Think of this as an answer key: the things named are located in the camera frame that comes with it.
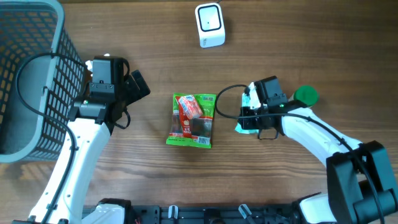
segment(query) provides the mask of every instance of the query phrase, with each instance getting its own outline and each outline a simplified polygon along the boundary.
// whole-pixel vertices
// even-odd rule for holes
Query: red package
[[[188,119],[199,118],[203,114],[193,95],[181,96],[177,100]]]

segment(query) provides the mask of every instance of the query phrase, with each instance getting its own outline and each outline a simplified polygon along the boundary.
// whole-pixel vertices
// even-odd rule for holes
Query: wooden tabletop
[[[314,112],[353,138],[381,142],[398,175],[397,1],[225,0],[226,42],[211,49],[199,46],[194,10],[201,3],[63,5],[83,60],[125,57],[151,90],[129,106],[130,127],[114,130],[87,205],[105,197],[133,205],[285,203],[327,192],[325,167],[301,145],[238,134],[235,120],[217,114],[212,149],[165,144],[173,92],[217,94],[273,75],[289,96],[313,86],[320,94]],[[238,114],[241,93],[226,92],[220,109]],[[0,223],[27,218],[53,167],[0,165]]]

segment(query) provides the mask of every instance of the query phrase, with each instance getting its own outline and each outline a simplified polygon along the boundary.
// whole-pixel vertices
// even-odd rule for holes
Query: green plastic bag
[[[166,144],[174,146],[192,146],[211,148],[211,125],[214,119],[214,105],[216,95],[193,95],[201,108],[203,115],[199,118],[187,120],[183,118],[182,111],[178,107],[178,99],[189,94],[174,93],[172,128],[166,140]]]

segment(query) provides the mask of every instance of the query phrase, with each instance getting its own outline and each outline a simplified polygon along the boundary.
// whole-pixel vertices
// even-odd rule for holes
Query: gray basket
[[[14,76],[28,56],[56,52],[81,62],[52,0],[0,1],[0,162],[55,160],[65,130],[19,101]],[[20,78],[21,94],[33,108],[67,124],[68,105],[82,89],[83,69],[69,60],[41,57]]]

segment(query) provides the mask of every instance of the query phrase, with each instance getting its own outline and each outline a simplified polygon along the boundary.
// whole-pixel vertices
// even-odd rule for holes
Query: green round object
[[[300,100],[307,106],[313,106],[319,100],[319,94],[312,86],[305,85],[294,92],[293,99]]]

